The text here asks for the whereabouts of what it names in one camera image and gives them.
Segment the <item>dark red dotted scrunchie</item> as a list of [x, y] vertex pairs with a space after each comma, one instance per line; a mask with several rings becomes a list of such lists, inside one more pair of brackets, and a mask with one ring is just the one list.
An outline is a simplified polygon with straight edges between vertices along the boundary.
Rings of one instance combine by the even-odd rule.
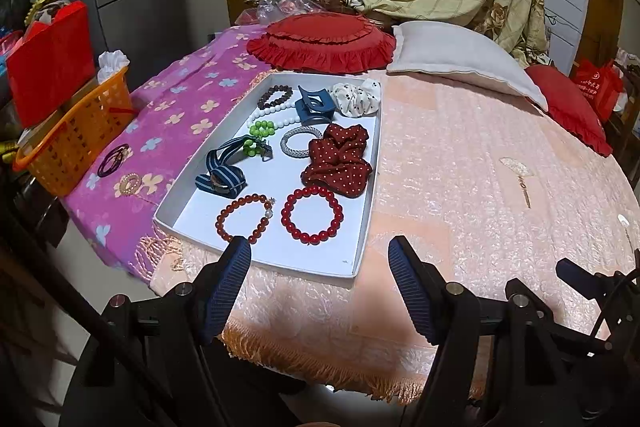
[[300, 179], [305, 186], [318, 185], [349, 198], [366, 188], [371, 165], [363, 158], [369, 133], [361, 124], [342, 127], [329, 124], [322, 137], [308, 144], [309, 165]]

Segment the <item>white patterned scrunchie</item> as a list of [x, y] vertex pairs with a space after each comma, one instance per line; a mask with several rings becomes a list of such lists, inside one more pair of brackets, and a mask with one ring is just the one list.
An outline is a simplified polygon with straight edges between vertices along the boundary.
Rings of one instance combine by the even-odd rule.
[[360, 83], [335, 83], [329, 95], [340, 114], [349, 118], [372, 116], [378, 113], [382, 102], [381, 83], [371, 78]]

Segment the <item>red ruffled round cushion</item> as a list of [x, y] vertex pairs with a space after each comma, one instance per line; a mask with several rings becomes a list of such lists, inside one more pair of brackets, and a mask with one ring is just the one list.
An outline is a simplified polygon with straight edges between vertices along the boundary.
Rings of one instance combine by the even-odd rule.
[[246, 46], [274, 68], [330, 75], [384, 68], [395, 48], [395, 38], [366, 18], [330, 12], [285, 17]]

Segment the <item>red gift bag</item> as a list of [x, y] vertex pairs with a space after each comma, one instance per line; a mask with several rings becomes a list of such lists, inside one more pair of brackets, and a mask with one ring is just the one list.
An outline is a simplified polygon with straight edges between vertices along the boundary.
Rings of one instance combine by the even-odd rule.
[[74, 1], [51, 23], [35, 23], [6, 59], [17, 118], [37, 126], [94, 77], [88, 8]]

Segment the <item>blue plastic hair claw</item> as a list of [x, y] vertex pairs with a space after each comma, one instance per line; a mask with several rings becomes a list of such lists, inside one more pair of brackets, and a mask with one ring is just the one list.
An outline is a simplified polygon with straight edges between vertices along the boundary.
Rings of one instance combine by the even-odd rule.
[[331, 124], [336, 106], [326, 89], [308, 91], [298, 87], [300, 98], [295, 102], [297, 117], [302, 126]]

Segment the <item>purple floral bed sheet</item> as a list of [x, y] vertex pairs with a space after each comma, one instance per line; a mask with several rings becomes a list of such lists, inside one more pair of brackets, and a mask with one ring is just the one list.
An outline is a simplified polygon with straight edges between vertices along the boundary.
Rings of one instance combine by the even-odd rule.
[[[230, 27], [134, 90], [131, 100], [139, 113], [107, 145], [107, 150], [125, 145], [125, 159], [108, 176], [91, 167], [64, 199], [76, 227], [106, 265], [150, 279], [155, 256], [140, 241], [153, 235], [155, 209], [183, 166], [268, 70], [246, 50], [264, 31], [262, 25]], [[140, 190], [120, 195], [120, 179], [133, 172], [142, 178]]]

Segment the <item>silver mesh bangle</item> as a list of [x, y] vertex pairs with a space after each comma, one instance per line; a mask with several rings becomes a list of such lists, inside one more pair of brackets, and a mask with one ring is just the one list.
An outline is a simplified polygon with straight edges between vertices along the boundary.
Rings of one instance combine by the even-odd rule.
[[281, 152], [288, 157], [305, 159], [309, 157], [312, 140], [322, 138], [322, 132], [312, 126], [298, 126], [285, 132], [280, 140]]

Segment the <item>orange plastic basket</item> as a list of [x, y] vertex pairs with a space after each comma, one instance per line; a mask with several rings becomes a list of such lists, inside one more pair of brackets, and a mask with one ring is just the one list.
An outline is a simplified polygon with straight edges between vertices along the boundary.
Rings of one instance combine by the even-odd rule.
[[36, 144], [21, 146], [13, 170], [28, 171], [53, 196], [70, 194], [102, 150], [137, 115], [127, 72], [123, 67], [92, 89]]

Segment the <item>white pillow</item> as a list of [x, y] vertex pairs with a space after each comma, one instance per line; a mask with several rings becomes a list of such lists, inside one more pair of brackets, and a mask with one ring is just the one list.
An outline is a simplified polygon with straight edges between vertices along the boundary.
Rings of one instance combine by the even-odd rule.
[[528, 98], [540, 109], [548, 102], [520, 64], [497, 43], [461, 26], [410, 20], [394, 28], [396, 48], [390, 74], [434, 75], [486, 90]]

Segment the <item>clear plastic bags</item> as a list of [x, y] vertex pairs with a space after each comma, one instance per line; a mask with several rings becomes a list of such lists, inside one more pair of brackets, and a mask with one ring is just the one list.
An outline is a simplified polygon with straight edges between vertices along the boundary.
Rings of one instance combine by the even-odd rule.
[[234, 26], [268, 26], [289, 16], [323, 12], [314, 0], [246, 0], [244, 4]]

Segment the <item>white rectangular tray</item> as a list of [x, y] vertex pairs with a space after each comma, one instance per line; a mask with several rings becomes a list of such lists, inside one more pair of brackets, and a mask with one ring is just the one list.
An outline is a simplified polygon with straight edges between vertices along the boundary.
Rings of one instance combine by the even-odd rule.
[[242, 138], [250, 131], [255, 120], [271, 121], [276, 131], [267, 142], [272, 156], [267, 160], [250, 158], [242, 152], [234, 153], [230, 165], [239, 168], [245, 176], [244, 194], [264, 194], [273, 199], [273, 217], [252, 247], [252, 260], [273, 270], [297, 272], [312, 279], [352, 280], [360, 269], [371, 219], [372, 199], [376, 176], [370, 174], [364, 192], [356, 197], [338, 196], [344, 220], [335, 236], [317, 246], [307, 246], [285, 230], [281, 223], [281, 210], [288, 195], [302, 185], [300, 175], [308, 166], [308, 159], [285, 156], [280, 140], [288, 130], [297, 127], [294, 106], [267, 114], [257, 101], [273, 86], [288, 86], [298, 100], [298, 87], [308, 91], [330, 89], [340, 77], [299, 72], [272, 72], [239, 101], [238, 105], [218, 124], [205, 142], [196, 150], [180, 172], [174, 185], [155, 210], [153, 221], [163, 231], [187, 239], [219, 254], [227, 243], [217, 233], [215, 221], [231, 200], [200, 190], [195, 179], [207, 171], [206, 156], [214, 148], [234, 138]]

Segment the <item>pink quilted blanket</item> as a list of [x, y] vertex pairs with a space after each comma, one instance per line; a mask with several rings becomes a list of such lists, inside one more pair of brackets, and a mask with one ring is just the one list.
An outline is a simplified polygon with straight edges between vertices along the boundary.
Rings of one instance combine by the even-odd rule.
[[[563, 283], [567, 258], [590, 272], [629, 272], [639, 204], [613, 157], [582, 144], [524, 98], [421, 74], [376, 72], [382, 103], [360, 119], [363, 158], [376, 176], [360, 269], [352, 280], [312, 279], [253, 262], [220, 340], [234, 356], [285, 374], [408, 403], [435, 348], [411, 322], [390, 273], [390, 240], [406, 236], [448, 281], [500, 299], [519, 279], [555, 321], [589, 333], [598, 306]], [[499, 158], [533, 171], [532, 208], [506, 202]], [[317, 246], [335, 236], [318, 195], [296, 202], [288, 225]]]

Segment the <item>white fan hair pin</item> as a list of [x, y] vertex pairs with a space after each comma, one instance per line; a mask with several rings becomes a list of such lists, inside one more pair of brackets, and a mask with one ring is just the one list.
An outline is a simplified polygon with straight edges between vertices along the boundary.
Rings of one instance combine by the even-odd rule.
[[499, 158], [498, 175], [506, 202], [518, 208], [532, 208], [527, 179], [533, 171], [523, 161], [509, 156]]

